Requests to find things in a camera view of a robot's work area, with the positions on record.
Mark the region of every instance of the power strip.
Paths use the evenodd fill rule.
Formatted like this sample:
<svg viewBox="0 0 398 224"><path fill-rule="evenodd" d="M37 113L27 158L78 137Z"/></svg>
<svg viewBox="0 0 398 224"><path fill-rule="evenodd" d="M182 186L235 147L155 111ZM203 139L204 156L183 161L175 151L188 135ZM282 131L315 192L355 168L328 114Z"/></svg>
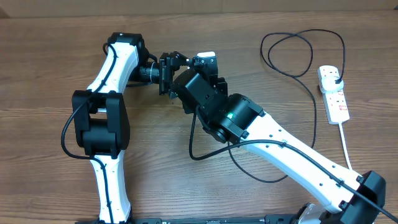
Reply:
<svg viewBox="0 0 398 224"><path fill-rule="evenodd" d="M319 87L325 104L326 116L329 124L338 124L343 144L344 155L347 166L353 169L348 157L346 140L343 132L343 122L349 120L346 98L343 92L343 82L335 84L334 80L339 78L338 69L334 66L324 65L318 69Z"/></svg>
<svg viewBox="0 0 398 224"><path fill-rule="evenodd" d="M318 76L320 87L322 91L322 80L339 78L338 69L330 65L321 66L318 69ZM328 117L329 124L339 124L349 120L347 102L342 90L342 86L336 86L336 89L329 90L323 95L323 102L325 104L326 116Z"/></svg>

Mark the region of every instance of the wooden table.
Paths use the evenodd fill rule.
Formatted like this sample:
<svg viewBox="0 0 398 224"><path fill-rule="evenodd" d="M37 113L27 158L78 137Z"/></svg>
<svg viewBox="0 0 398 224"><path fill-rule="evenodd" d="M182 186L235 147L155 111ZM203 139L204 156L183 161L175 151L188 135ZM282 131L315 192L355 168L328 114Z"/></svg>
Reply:
<svg viewBox="0 0 398 224"><path fill-rule="evenodd" d="M310 144L313 105L294 80L264 65L262 37L270 32L330 29L346 42L345 93L351 119L344 124L353 168L375 170L387 180L386 206L398 215L398 13L296 12L196 16L114 16L0 20L0 222L73 223L98 216L91 164L69 158L60 133L72 111L71 96L97 76L102 43L112 32L141 33L157 56L177 50L188 57L214 50L230 93L260 104L294 136ZM304 34L314 60L300 80L318 109L315 150L345 166L338 127L327 123L317 68L341 68L341 43L322 32ZM270 37L268 49L279 37ZM275 65L298 74L310 51L290 39L272 52ZM254 217L295 213L315 199L288 178L263 184L243 174L228 153L195 162L188 155L191 115L180 100L158 95L158 86L127 89L131 126L124 172L135 217ZM73 126L67 146L76 145ZM197 126L195 154L222 145ZM250 173L277 179L283 173L242 149L233 151ZM379 215L378 224L391 223Z"/></svg>

